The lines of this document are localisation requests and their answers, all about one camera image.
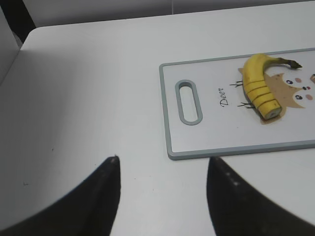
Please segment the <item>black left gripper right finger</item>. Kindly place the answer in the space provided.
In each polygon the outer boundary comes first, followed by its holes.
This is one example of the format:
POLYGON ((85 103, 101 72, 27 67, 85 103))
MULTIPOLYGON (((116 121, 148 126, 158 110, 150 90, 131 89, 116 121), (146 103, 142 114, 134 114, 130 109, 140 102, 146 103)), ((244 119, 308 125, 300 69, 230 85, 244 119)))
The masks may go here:
POLYGON ((209 160, 206 195, 218 236, 313 236, 314 225, 274 203, 220 157, 209 160))

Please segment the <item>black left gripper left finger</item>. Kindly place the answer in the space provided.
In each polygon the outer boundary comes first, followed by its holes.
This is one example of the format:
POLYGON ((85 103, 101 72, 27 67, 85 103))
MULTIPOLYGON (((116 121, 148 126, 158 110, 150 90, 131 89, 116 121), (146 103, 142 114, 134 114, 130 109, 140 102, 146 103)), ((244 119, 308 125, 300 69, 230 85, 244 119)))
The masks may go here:
POLYGON ((121 197, 118 156, 104 160, 85 180, 41 212, 1 230, 2 236, 108 236, 121 197))

